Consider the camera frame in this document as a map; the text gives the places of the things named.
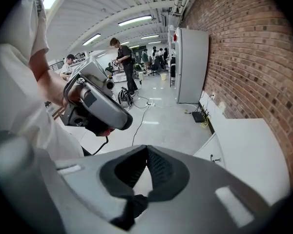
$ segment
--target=man in black shirt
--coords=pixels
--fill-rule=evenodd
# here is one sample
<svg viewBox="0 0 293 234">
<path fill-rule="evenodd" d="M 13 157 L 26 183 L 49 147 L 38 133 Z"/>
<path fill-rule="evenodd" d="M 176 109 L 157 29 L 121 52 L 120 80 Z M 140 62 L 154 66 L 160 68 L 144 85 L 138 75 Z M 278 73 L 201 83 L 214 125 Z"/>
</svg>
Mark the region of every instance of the man in black shirt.
<svg viewBox="0 0 293 234">
<path fill-rule="evenodd" d="M 165 48 L 165 51 L 164 51 L 164 54 L 163 54 L 165 64 L 167 64 L 167 61 L 166 61 L 167 57 L 168 57 L 168 50 L 167 50 L 167 48 Z"/>
<path fill-rule="evenodd" d="M 121 45 L 116 38 L 112 38 L 109 45 L 118 48 L 117 62 L 122 63 L 127 79 L 127 88 L 133 95 L 137 90 L 137 85 L 133 79 L 133 60 L 131 59 L 131 50 L 126 45 Z"/>
</svg>

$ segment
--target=black cable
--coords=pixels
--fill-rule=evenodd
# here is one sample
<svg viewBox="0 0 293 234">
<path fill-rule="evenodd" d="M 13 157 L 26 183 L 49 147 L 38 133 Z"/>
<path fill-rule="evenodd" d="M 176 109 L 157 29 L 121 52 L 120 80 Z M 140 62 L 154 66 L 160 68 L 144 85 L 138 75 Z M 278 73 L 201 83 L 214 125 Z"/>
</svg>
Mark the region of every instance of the black cable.
<svg viewBox="0 0 293 234">
<path fill-rule="evenodd" d="M 102 146 L 100 146 L 100 148 L 93 155 L 95 155 L 96 153 L 98 153 L 99 150 L 101 150 L 106 144 L 108 144 L 108 137 L 105 136 L 105 138 L 106 138 L 106 142 L 103 143 Z"/>
<path fill-rule="evenodd" d="M 148 98 L 145 98 L 145 97 L 143 97 L 143 96 L 140 96 L 140 95 L 139 95 L 139 91 L 137 92 L 137 97 L 141 97 L 141 98 L 147 99 L 147 103 L 148 103 L 148 101 L 149 101 Z"/>
<path fill-rule="evenodd" d="M 139 96 L 139 91 L 137 92 L 137 97 L 141 97 L 141 98 L 147 99 L 147 102 L 146 102 L 146 103 L 148 103 L 148 101 L 149 101 L 148 98 L 145 98 L 145 97 L 143 97 L 143 96 Z M 133 105 L 134 105 L 135 107 L 140 108 L 140 109 L 143 109 L 143 108 L 148 107 L 148 106 L 145 106 L 145 107 L 138 107 L 133 101 L 132 101 L 132 103 L 133 103 Z"/>
<path fill-rule="evenodd" d="M 142 125 L 142 122 L 143 122 L 143 118 L 144 118 L 144 116 L 145 116 L 145 114 L 146 114 L 146 112 L 147 112 L 147 110 L 150 108 L 150 106 L 145 110 L 145 112 L 143 113 L 143 115 L 142 115 L 142 120 L 141 120 L 141 123 L 140 123 L 140 125 L 139 125 L 139 127 L 137 128 L 137 131 L 136 131 L 136 133 L 135 133 L 135 135 L 133 136 L 133 139 L 132 139 L 132 144 L 131 144 L 131 146 L 133 146 L 133 142 L 135 141 L 135 137 L 136 137 L 136 134 L 137 134 L 137 132 L 138 132 L 138 130 L 139 130 L 139 128 L 141 127 L 141 125 Z"/>
<path fill-rule="evenodd" d="M 138 107 L 133 101 L 132 101 L 132 103 L 133 103 L 133 105 L 134 105 L 135 107 L 140 108 L 140 109 L 148 107 L 148 106 L 145 106 L 145 107 Z"/>
<path fill-rule="evenodd" d="M 195 110 L 195 112 L 199 110 L 199 106 L 200 106 L 200 101 L 197 103 L 197 109 Z"/>
</svg>

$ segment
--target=white refrigerator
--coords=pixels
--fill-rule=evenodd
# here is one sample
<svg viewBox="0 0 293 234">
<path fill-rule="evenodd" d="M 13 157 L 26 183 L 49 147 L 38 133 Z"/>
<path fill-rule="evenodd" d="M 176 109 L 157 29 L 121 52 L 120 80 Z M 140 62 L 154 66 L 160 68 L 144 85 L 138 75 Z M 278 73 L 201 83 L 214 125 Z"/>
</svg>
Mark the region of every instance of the white refrigerator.
<svg viewBox="0 0 293 234">
<path fill-rule="evenodd" d="M 205 31 L 177 28 L 176 90 L 177 103 L 198 103 L 205 80 L 209 34 Z"/>
</svg>

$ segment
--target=black pants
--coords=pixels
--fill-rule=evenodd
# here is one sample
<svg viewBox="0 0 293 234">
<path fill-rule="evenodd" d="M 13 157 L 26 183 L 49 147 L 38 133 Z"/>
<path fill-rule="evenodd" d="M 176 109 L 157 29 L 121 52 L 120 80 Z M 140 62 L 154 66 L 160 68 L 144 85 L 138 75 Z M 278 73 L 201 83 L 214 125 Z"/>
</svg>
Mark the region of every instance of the black pants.
<svg viewBox="0 0 293 234">
<path fill-rule="evenodd" d="M 135 92 L 138 89 L 134 79 L 133 79 L 133 64 L 129 63 L 124 65 L 124 71 L 127 79 L 127 88 L 129 92 Z"/>
</svg>

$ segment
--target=yellow bin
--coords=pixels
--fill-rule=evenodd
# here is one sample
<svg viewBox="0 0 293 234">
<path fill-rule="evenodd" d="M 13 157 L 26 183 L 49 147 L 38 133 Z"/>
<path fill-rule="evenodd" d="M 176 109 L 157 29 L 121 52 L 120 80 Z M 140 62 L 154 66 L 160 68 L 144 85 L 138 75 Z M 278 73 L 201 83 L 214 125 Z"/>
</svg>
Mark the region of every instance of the yellow bin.
<svg viewBox="0 0 293 234">
<path fill-rule="evenodd" d="M 166 80 L 167 74 L 161 74 L 161 80 Z"/>
</svg>

